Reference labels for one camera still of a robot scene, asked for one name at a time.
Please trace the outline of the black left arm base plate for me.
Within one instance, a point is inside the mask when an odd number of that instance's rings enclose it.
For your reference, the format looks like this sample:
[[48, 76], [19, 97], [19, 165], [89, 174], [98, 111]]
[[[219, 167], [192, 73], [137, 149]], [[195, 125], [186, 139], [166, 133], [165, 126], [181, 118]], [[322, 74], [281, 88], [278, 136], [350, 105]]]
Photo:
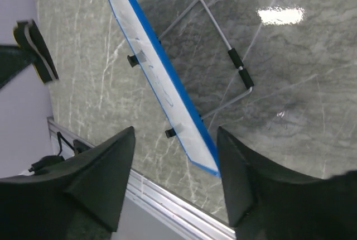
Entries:
[[71, 156], [76, 156], [79, 155], [89, 149], [91, 149], [90, 146], [86, 145], [80, 140], [73, 140], [72, 143], [70, 143], [63, 135], [61, 132], [56, 133], [57, 137], [57, 142], [58, 142], [58, 147], [59, 151], [55, 155], [48, 155], [44, 156], [43, 158], [39, 159], [37, 162], [33, 163], [31, 167], [28, 169], [29, 173], [37, 173], [39, 170], [43, 169], [44, 167], [51, 166], [51, 165], [56, 165], [58, 163], [61, 163], [65, 161], [64, 156], [62, 155], [64, 153], [64, 146], [68, 147], [71, 149], [72, 154]]

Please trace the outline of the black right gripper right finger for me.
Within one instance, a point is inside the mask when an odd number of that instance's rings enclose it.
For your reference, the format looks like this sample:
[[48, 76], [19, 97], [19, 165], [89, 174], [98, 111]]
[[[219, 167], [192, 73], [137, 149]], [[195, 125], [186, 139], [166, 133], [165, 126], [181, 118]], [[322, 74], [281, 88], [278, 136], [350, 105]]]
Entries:
[[355, 239], [356, 171], [328, 179], [288, 169], [222, 127], [219, 167], [236, 239]]

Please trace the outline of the blue-framed small whiteboard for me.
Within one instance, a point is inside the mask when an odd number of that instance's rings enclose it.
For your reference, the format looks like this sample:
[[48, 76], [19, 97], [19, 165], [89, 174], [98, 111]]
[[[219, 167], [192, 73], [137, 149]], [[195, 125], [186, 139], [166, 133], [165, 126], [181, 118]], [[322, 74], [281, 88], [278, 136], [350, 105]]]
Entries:
[[218, 151], [137, 0], [108, 0], [189, 160], [220, 176]]

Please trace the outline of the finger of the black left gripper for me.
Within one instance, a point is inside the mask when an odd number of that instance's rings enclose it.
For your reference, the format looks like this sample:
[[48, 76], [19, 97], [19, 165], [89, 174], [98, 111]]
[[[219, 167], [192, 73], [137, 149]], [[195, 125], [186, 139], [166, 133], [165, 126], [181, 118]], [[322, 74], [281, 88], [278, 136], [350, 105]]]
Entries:
[[19, 73], [36, 61], [36, 56], [18, 46], [1, 45], [0, 87], [5, 87]]

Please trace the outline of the yellow bone-shaped whiteboard eraser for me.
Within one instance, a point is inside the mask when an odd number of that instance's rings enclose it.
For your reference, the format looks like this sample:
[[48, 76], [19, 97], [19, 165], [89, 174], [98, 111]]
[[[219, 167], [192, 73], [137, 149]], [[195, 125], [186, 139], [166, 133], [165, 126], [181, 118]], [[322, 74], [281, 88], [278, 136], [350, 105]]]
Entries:
[[13, 35], [20, 49], [36, 57], [33, 66], [44, 84], [59, 80], [50, 52], [33, 19], [17, 21]]

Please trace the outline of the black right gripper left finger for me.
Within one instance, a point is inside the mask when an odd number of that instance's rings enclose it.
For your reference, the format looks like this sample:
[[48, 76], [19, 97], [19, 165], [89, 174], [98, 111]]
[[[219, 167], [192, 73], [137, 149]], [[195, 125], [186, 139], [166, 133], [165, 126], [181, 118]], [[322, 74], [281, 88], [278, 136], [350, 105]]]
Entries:
[[110, 239], [136, 144], [128, 127], [33, 175], [1, 179], [2, 239]]

